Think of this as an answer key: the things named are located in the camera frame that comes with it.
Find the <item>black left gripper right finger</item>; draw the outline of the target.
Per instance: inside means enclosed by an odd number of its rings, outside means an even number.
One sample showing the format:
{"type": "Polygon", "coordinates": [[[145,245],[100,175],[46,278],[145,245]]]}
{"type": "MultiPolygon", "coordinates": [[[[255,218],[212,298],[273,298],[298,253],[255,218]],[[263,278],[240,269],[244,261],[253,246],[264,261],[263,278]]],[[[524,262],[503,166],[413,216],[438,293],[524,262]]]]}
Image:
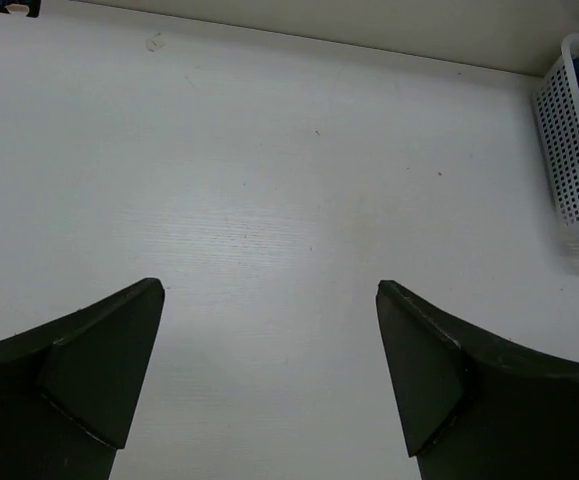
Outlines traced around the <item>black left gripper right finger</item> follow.
{"type": "Polygon", "coordinates": [[[579,479],[579,362],[440,310],[392,280],[376,309],[407,453],[424,479],[579,479]]]}

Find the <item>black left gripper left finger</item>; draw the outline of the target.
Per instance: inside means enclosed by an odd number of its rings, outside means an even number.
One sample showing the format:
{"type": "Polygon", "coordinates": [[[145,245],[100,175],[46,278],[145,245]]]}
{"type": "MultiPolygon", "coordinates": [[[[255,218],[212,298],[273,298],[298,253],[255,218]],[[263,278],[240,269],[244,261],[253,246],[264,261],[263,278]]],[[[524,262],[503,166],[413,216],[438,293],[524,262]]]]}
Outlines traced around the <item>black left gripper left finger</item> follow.
{"type": "Polygon", "coordinates": [[[107,479],[125,448],[165,291],[142,279],[0,340],[0,479],[107,479]]]}

